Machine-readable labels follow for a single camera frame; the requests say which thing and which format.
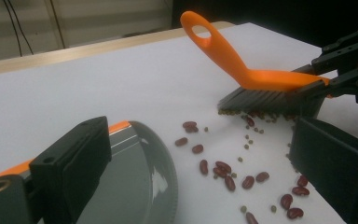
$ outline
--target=table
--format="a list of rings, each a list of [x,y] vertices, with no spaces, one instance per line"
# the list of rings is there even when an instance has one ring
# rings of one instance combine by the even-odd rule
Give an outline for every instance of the table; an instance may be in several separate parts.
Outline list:
[[[314,46],[251,23],[222,24],[222,34],[251,68],[292,70],[320,54]],[[256,126],[265,131],[260,134],[246,130],[239,116],[219,116],[218,100],[238,84],[187,37],[180,37],[181,30],[173,32],[180,34],[154,34],[168,35],[161,39],[147,35],[144,40],[139,36],[118,40],[115,43],[122,45],[117,46],[102,43],[68,49],[68,54],[0,62],[0,171],[35,157],[83,120],[102,115],[111,124],[138,120],[160,136],[175,163],[175,223],[243,223],[244,204],[260,223],[292,223],[279,200],[299,176],[285,157],[294,123],[256,119]],[[358,105],[352,102],[351,97],[340,97],[324,103],[319,118],[344,130],[349,127],[358,136]],[[187,120],[195,120],[200,131],[186,133],[182,123]],[[183,136],[189,144],[176,147],[174,141]],[[195,144],[204,145],[201,154],[191,152]],[[229,192],[221,179],[201,175],[201,159],[229,163],[238,174],[237,189]],[[269,172],[268,181],[248,191],[241,188],[245,175],[262,171]],[[295,198],[294,206],[306,213],[295,223],[343,223],[316,190],[309,189],[309,197]],[[276,214],[269,211],[273,204]]]

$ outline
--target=black wire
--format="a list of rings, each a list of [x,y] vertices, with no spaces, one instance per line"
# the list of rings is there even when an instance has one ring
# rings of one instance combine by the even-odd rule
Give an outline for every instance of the black wire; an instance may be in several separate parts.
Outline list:
[[[11,25],[13,26],[14,33],[16,33],[17,44],[19,45],[20,56],[22,57],[21,44],[20,44],[20,40],[19,40],[19,35],[17,34],[16,26],[14,25],[14,21],[13,21],[13,18],[11,17],[10,9],[9,9],[8,6],[7,6],[6,0],[4,0],[4,3],[5,3],[5,6],[7,7],[7,12],[8,12],[8,15],[9,15],[9,17],[10,17]]]
[[[24,32],[23,32],[23,30],[22,30],[22,28],[21,28],[20,21],[19,21],[19,18],[17,17],[16,10],[14,10],[14,7],[13,7],[13,5],[11,5],[10,0],[7,0],[7,1],[8,1],[8,3],[10,4],[11,9],[13,10],[14,16],[16,17],[16,20],[17,20],[17,24],[19,25],[20,31],[21,31],[21,33],[22,33],[22,36],[23,36],[24,39],[25,39],[25,42],[27,42],[28,48],[30,49],[31,53],[34,54],[34,52],[33,52],[32,49],[31,49],[30,43],[28,43],[28,39],[27,39],[27,37],[25,36],[25,34],[24,34]]]

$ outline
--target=white tabletop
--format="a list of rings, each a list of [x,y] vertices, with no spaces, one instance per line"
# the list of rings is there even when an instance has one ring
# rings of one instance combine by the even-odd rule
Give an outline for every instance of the white tabletop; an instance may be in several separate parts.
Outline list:
[[[251,23],[221,32],[251,68],[292,70],[320,54],[314,46]],[[179,183],[175,223],[243,223],[243,204],[260,223],[292,223],[279,199],[299,176],[285,157],[294,123],[256,119],[265,131],[259,134],[246,130],[238,116],[219,116],[218,101],[238,86],[187,37],[0,74],[0,171],[35,157],[83,120],[137,120],[171,152]],[[325,100],[319,119],[358,137],[358,105],[351,97]],[[187,120],[196,121],[200,132],[186,133]],[[249,150],[243,148],[246,134],[254,140]],[[176,147],[174,141],[184,136],[189,143]],[[191,152],[196,144],[205,147],[199,155]],[[215,161],[229,163],[238,174],[237,189],[229,192],[222,179],[202,176],[202,159],[211,171]],[[269,172],[268,181],[241,188],[245,175],[261,171]],[[309,197],[295,197],[294,206],[305,211],[296,223],[344,223],[308,188]],[[273,204],[276,214],[269,211]]]

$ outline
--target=white table surface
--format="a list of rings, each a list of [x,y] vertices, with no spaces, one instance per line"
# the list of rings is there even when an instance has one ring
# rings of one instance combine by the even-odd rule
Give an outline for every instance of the white table surface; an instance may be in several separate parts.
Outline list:
[[[314,46],[251,23],[221,32],[251,68],[292,70],[320,54]],[[293,203],[305,216],[296,221],[285,216],[279,199],[299,176],[285,157],[294,123],[255,119],[265,130],[259,134],[246,130],[238,116],[219,116],[218,101],[238,86],[187,37],[0,74],[0,171],[37,156],[83,120],[137,120],[161,137],[175,163],[175,223],[244,223],[243,204],[259,223],[344,223],[311,185],[310,196],[295,197]],[[326,99],[319,119],[358,137],[358,105],[352,97]],[[195,120],[200,132],[185,133],[187,120]],[[249,150],[243,148],[246,134],[254,140]],[[189,144],[176,147],[174,141],[184,136]],[[196,144],[204,145],[203,153],[191,152]],[[208,176],[200,174],[202,159],[210,163]],[[238,174],[235,192],[213,179],[215,161],[229,163]],[[269,172],[268,181],[241,188],[244,176],[261,171]],[[273,204],[276,214],[269,211]]]

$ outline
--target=orange brush handle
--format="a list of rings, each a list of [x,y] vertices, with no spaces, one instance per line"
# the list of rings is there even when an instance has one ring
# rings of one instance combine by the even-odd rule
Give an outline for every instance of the orange brush handle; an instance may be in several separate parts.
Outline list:
[[[325,85],[328,84],[328,78],[303,73],[248,69],[235,49],[202,16],[187,11],[183,13],[181,23],[193,42],[245,89],[292,91],[319,80],[322,80]],[[206,28],[210,36],[196,35],[193,31],[194,26]]]
[[[118,132],[122,129],[125,129],[125,128],[128,128],[130,127],[131,124],[126,121],[126,120],[123,120],[117,124],[114,124],[112,126],[109,126],[109,133],[115,133],[115,132]],[[28,160],[28,161],[25,161],[23,163],[20,163],[16,166],[13,166],[3,172],[0,173],[0,176],[1,175],[19,175],[19,174],[22,174],[24,172],[26,172],[27,170],[30,169],[29,167],[29,164],[31,163],[32,160]]]

